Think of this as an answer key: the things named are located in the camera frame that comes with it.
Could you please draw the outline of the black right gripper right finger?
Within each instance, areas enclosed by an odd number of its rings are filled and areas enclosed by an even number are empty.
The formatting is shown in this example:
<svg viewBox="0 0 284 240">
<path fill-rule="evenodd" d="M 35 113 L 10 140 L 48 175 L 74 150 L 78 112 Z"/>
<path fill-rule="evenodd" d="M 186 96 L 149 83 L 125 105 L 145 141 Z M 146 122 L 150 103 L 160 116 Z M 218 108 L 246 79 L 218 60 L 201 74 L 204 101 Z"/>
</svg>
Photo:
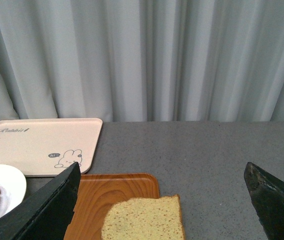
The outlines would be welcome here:
<svg viewBox="0 0 284 240">
<path fill-rule="evenodd" d="M 269 240 L 284 240 L 284 182 L 252 162 L 244 171 L 251 203 Z"/>
</svg>

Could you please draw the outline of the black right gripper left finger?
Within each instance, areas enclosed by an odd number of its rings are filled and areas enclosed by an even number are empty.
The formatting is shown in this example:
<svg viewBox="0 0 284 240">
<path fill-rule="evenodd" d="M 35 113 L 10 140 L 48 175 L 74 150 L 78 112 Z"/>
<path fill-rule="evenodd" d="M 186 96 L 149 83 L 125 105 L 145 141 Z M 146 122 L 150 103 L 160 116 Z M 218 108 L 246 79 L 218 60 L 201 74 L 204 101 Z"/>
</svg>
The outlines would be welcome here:
<svg viewBox="0 0 284 240">
<path fill-rule="evenodd" d="M 81 179 L 77 162 L 0 218 L 0 240 L 62 240 Z"/>
</svg>

